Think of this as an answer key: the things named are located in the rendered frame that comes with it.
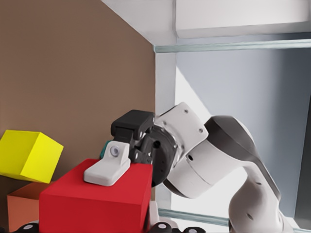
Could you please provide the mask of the red wooden cube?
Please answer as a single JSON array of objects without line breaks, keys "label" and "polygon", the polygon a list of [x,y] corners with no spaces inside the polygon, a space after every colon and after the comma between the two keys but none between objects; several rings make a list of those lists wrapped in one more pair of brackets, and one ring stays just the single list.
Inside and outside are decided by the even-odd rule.
[{"label": "red wooden cube", "polygon": [[40,233],[143,233],[152,165],[133,164],[112,186],[86,183],[86,159],[39,195]]}]

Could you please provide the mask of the orange wooden cube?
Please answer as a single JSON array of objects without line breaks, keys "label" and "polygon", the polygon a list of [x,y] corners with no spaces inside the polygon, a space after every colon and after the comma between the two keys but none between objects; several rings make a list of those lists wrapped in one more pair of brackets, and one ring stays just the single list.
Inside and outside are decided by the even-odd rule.
[{"label": "orange wooden cube", "polygon": [[52,184],[30,183],[7,195],[9,232],[39,219],[39,194]]}]

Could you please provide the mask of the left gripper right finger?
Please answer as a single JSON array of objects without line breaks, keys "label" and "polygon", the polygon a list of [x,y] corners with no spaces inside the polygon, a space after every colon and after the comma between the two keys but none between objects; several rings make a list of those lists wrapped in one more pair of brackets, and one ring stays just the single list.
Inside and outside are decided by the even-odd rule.
[{"label": "left gripper right finger", "polygon": [[156,201],[150,201],[147,212],[147,233],[180,233],[178,225],[167,217],[160,217]]}]

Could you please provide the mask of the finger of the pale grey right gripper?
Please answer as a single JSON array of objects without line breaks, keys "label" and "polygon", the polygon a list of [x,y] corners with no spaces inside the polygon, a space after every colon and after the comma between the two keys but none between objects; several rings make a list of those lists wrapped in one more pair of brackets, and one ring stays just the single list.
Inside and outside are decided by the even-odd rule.
[{"label": "finger of the pale grey right gripper", "polygon": [[112,186],[129,169],[129,144],[120,141],[106,143],[101,160],[84,171],[87,183]]}]

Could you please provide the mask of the silver frame post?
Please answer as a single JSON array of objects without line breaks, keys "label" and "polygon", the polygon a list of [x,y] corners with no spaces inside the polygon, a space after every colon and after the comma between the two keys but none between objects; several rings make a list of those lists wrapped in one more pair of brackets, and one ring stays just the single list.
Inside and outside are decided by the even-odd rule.
[{"label": "silver frame post", "polygon": [[194,214],[188,212],[175,211],[170,209],[158,208],[158,213],[162,217],[171,217],[181,220],[202,222],[206,224],[213,224],[218,226],[228,226],[229,219],[218,216],[207,216],[201,214]]},{"label": "silver frame post", "polygon": [[154,46],[155,53],[311,48],[311,39]]}]

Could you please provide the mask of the yellow wooden cube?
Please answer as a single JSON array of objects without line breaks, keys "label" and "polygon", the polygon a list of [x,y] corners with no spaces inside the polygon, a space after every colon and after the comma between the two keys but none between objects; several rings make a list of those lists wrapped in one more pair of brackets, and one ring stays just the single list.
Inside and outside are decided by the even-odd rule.
[{"label": "yellow wooden cube", "polygon": [[6,130],[0,138],[0,175],[50,183],[63,148],[41,132]]}]

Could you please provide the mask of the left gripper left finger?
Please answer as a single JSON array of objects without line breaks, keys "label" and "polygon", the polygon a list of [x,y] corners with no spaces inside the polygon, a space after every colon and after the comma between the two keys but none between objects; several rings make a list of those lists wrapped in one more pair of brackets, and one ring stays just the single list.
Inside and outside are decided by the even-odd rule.
[{"label": "left gripper left finger", "polygon": [[20,226],[14,233],[39,233],[39,220],[31,221]]}]

